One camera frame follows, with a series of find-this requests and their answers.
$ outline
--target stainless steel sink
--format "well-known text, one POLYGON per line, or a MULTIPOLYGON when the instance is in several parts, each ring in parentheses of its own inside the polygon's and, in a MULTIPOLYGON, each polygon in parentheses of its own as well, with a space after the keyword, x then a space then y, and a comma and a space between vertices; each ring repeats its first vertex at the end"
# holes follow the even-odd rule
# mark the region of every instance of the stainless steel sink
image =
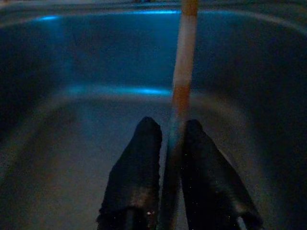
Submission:
MULTIPOLYGON (((236 168, 267 229, 307 229, 307 10, 200 9, 190 117, 236 168)), ((0 9, 0 229, 95 229, 108 173, 143 116, 162 127, 163 166, 178 10, 0 9)), ((182 199, 178 215, 187 229, 182 199)))

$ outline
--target metal surface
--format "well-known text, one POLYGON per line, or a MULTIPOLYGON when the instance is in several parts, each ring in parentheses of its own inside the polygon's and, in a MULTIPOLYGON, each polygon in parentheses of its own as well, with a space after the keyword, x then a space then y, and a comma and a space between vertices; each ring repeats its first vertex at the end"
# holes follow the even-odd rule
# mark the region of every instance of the metal surface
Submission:
MULTIPOLYGON (((178 7, 16 7, 0 11, 0 229, 95 229, 108 173, 143 116, 161 125, 164 164, 178 7)), ((201 9, 190 117, 266 229, 306 229, 306 9, 201 9)))

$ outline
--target sink basin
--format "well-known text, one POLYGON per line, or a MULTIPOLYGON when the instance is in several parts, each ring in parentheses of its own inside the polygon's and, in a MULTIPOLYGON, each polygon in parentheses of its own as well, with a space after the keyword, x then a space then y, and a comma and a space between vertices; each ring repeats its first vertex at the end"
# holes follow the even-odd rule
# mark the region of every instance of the sink basin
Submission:
MULTIPOLYGON (((108 174, 144 116, 161 125, 164 165, 179 9, 0 10, 0 229, 95 229, 108 174)), ((303 5, 200 5, 189 116, 270 230, 307 229, 306 47, 303 5)))

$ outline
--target black object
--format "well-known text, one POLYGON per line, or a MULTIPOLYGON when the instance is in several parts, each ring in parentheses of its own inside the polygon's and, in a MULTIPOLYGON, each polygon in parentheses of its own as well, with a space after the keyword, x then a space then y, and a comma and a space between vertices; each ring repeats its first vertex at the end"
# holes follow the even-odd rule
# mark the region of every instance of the black object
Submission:
POLYGON ((150 117, 143 118, 109 175, 98 230, 155 228, 161 142, 160 126, 150 117))
POLYGON ((259 230, 246 188, 197 120, 187 122, 181 179, 190 230, 259 230))

